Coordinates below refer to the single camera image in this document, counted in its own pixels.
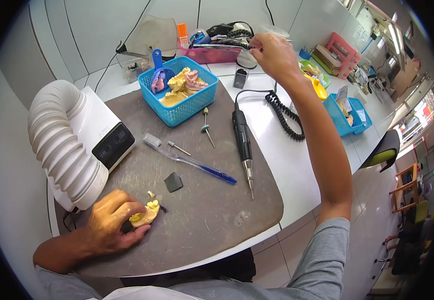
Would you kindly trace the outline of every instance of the white desk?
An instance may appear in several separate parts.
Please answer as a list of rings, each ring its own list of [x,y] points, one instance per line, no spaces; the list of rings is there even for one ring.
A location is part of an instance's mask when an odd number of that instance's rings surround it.
[[[232,87],[236,65],[234,63],[224,63],[205,65],[205,67],[219,77],[219,80],[235,101],[235,96],[240,91]],[[95,85],[102,75],[102,72],[103,70],[100,70],[90,74],[89,78],[85,77],[75,84],[82,89],[84,82],[87,81],[87,85],[95,89]],[[348,81],[333,76],[328,77],[331,81],[331,85],[327,88],[327,93],[336,93],[340,87],[348,85],[348,93],[351,97],[358,89],[357,85],[352,85]],[[245,89],[273,89],[274,84],[275,81],[264,74],[260,66],[258,66],[256,69],[250,71]],[[119,65],[116,64],[110,66],[107,70],[99,84],[97,95],[103,101],[108,101],[138,89],[140,89],[139,83],[134,82],[129,85]],[[280,86],[277,87],[277,95],[283,104],[287,106],[290,105],[290,97]],[[296,142],[289,139],[275,117],[274,111],[265,101],[264,96],[264,93],[243,93],[239,97],[239,105],[240,109],[245,113],[247,123],[267,160],[282,195],[284,201],[284,215],[280,223],[231,249],[227,249],[202,261],[147,275],[164,274],[185,270],[191,267],[198,267],[250,248],[294,223],[320,204],[320,192],[310,165],[307,144],[305,142]],[[395,105],[390,96],[387,93],[379,93],[379,96],[382,103],[376,97],[375,92],[364,96],[367,102],[364,107],[373,125],[361,134],[350,134],[342,138],[352,173],[358,170],[377,146],[380,139],[387,131],[388,126],[390,126],[395,114]],[[299,132],[300,129],[294,121],[290,120],[288,123],[292,129]],[[53,206],[53,200],[49,201],[49,207],[51,206]],[[49,210],[49,217],[51,223],[56,222],[55,212],[52,213],[52,211]],[[58,235],[58,232],[54,230],[52,230],[52,233],[54,236]]]

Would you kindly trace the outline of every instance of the toothbrush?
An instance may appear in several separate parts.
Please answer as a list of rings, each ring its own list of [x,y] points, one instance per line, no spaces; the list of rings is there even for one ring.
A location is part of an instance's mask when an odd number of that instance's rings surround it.
[[[145,136],[143,137],[143,142],[145,144],[147,144],[147,146],[151,147],[152,149],[154,149],[155,151],[160,152],[161,154],[165,155],[166,157],[173,159],[175,161],[181,161],[184,163],[187,163],[189,165],[192,165],[194,167],[197,167],[199,169],[201,169],[204,172],[209,173],[210,175],[214,175],[217,178],[222,179],[223,181],[230,183],[230,184],[235,184],[237,182],[237,180],[235,180],[233,177],[228,176],[227,174],[213,168],[210,166],[206,166],[204,164],[202,164],[200,161],[197,161],[195,159],[191,159],[188,157],[184,157],[183,155],[177,154],[177,153],[170,153],[167,152],[165,150],[162,150],[159,148],[159,146],[162,144],[162,141],[157,138],[154,135],[151,135],[150,133],[145,133]]]

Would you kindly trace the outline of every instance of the gray work mat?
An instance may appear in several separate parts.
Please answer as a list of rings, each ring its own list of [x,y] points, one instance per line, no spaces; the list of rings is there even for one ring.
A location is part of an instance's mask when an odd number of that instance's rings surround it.
[[[202,113],[176,128],[169,128],[147,105],[140,90],[112,99],[106,105],[132,132],[136,146],[110,174],[100,197],[119,188],[147,203],[147,191],[151,190],[155,195],[162,195],[161,204],[168,212],[159,212],[140,244],[114,255],[88,260],[77,268],[78,274],[135,276],[188,265],[234,247],[282,218],[282,197],[253,135],[250,140],[255,199],[250,196],[232,128],[234,103],[221,82],[207,117],[216,149],[207,134],[200,132],[204,122]],[[228,184],[190,165],[166,158],[142,142],[145,132],[160,138],[160,147],[178,151],[167,145],[167,141],[173,141],[190,152],[193,159],[223,171],[237,183]],[[172,172],[182,178],[184,187],[169,193],[164,179]],[[90,211],[78,215],[78,228],[84,226]],[[245,221],[239,221],[239,214],[246,216]]]

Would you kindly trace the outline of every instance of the gray sleeve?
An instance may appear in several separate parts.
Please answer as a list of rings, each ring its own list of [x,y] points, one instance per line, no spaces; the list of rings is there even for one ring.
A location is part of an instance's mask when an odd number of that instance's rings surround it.
[[[350,222],[328,219],[319,225],[287,285],[320,299],[340,299],[342,277],[350,240]]]
[[[35,266],[35,271],[52,300],[102,299],[93,288],[76,276],[54,273],[39,265]]]

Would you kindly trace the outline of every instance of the hand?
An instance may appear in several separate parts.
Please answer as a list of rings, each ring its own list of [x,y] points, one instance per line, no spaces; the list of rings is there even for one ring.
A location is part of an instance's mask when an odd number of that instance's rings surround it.
[[[129,248],[142,240],[150,225],[136,228],[127,234],[120,231],[122,224],[135,213],[145,213],[145,206],[121,189],[115,189],[92,207],[82,235],[92,245],[93,255],[114,253]]]
[[[280,85],[294,84],[303,77],[298,66],[297,54],[285,38],[273,34],[256,34],[250,41],[255,49],[250,54],[255,57],[262,69]]]

